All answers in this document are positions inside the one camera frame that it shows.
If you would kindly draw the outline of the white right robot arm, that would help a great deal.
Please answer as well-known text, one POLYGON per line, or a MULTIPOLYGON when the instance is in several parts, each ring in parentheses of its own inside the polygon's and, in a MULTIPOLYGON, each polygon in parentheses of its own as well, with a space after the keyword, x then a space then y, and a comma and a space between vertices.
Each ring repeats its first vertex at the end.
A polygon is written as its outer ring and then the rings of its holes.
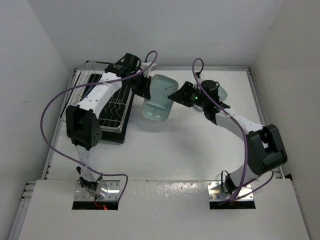
POLYGON ((226 97, 218 82, 204 80, 199 84, 185 82, 168 99, 189 108, 201 108, 207 120, 244 142, 244 163, 228 173, 221 185, 223 193, 234 199, 239 188, 287 163, 288 155, 280 131, 274 124, 262 125, 237 114, 224 103, 226 97))

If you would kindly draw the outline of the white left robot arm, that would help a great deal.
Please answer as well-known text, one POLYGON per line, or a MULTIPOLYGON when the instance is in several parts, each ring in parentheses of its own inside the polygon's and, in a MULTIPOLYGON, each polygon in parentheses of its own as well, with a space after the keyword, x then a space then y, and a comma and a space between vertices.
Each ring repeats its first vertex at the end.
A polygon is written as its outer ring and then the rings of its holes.
POLYGON ((92 195, 98 196, 106 188, 100 163, 93 154, 102 138, 99 116, 122 86, 129 86, 138 96, 150 99, 149 74, 153 65, 153 61, 141 62, 135 55, 127 53, 104 70, 100 80, 80 102, 66 108, 66 134, 75 146, 82 164, 77 168, 80 185, 92 195))

